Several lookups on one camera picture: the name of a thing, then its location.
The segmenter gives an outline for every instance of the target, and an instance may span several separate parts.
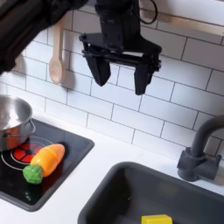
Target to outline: stove top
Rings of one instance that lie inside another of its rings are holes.
[[[14,150],[1,153],[0,199],[33,212],[39,210],[60,187],[79,162],[91,151],[94,143],[82,136],[33,120],[36,132]],[[28,184],[22,170],[33,156],[49,144],[63,144],[65,156],[57,169],[40,185]]]

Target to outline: pot handle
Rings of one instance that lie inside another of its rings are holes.
[[[13,134],[5,134],[5,137],[29,137],[30,135],[32,135],[35,131],[36,131],[36,127],[33,124],[32,120],[29,121],[29,123],[32,126],[32,131],[28,134],[23,134],[23,135],[13,135]]]

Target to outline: black robotic arm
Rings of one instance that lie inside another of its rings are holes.
[[[88,0],[0,0],[0,74],[15,66],[15,58],[39,32],[56,24],[69,10]],[[136,94],[142,95],[160,68],[160,46],[140,34],[138,0],[96,0],[101,33],[83,34],[84,57],[97,84],[110,77],[109,63],[134,67]],[[127,53],[141,53],[133,56]]]

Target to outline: black sink basin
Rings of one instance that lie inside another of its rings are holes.
[[[167,214],[174,224],[224,224],[224,197],[134,163],[115,165],[82,209],[79,224],[141,224]]]

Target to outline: gray faucet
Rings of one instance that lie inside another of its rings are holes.
[[[204,153],[208,138],[219,129],[224,128],[224,115],[216,116],[205,122],[197,131],[192,147],[186,148],[178,161],[178,175],[186,181],[198,179],[214,180],[219,169],[221,156],[215,160],[206,158]]]

